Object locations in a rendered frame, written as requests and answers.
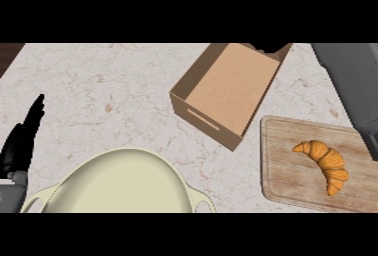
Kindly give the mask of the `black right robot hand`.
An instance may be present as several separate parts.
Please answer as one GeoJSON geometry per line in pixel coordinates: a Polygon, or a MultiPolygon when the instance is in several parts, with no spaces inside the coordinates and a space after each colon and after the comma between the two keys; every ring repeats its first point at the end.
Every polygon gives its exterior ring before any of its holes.
{"type": "Polygon", "coordinates": [[[291,47],[291,43],[253,43],[253,46],[264,54],[284,54],[291,47]]]}

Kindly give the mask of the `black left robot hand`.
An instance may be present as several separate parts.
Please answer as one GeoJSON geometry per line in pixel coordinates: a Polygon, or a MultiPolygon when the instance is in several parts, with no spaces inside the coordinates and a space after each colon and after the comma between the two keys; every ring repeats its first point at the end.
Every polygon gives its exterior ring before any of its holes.
{"type": "Polygon", "coordinates": [[[0,151],[0,179],[9,179],[16,171],[28,171],[34,152],[34,139],[44,115],[44,95],[40,94],[28,110],[22,123],[9,133],[0,151]]]}

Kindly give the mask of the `brown cardboard box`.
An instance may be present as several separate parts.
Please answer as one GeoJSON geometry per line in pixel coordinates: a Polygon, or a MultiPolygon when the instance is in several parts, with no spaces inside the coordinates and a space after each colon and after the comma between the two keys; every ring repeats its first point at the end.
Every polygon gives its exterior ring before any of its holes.
{"type": "Polygon", "coordinates": [[[244,139],[289,52],[251,43],[211,43],[170,91],[176,115],[230,151],[244,139]]]}

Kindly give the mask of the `pale wooden cutting board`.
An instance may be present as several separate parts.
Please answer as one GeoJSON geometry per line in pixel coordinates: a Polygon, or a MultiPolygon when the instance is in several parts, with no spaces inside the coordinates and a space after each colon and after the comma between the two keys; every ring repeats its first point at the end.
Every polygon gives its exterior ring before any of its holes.
{"type": "Polygon", "coordinates": [[[261,186],[272,201],[328,212],[378,212],[378,162],[353,128],[278,116],[261,119],[261,186]],[[346,160],[348,181],[326,195],[320,168],[292,148],[319,140],[346,160]]]}

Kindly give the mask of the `dark brown wooden panel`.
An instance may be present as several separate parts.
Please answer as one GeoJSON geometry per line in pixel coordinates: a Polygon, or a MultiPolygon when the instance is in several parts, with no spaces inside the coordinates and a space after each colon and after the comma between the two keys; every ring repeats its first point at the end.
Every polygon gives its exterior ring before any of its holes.
{"type": "Polygon", "coordinates": [[[24,43],[0,43],[0,77],[3,76],[24,46],[24,43]]]}

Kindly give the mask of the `golden croissant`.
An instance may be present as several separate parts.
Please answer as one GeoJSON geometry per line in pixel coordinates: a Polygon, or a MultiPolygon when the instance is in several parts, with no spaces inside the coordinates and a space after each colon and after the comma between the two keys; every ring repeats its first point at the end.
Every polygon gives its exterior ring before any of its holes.
{"type": "Polygon", "coordinates": [[[348,181],[348,171],[340,151],[319,140],[303,141],[294,146],[292,151],[306,154],[316,163],[326,179],[326,194],[334,196],[348,181]]]}

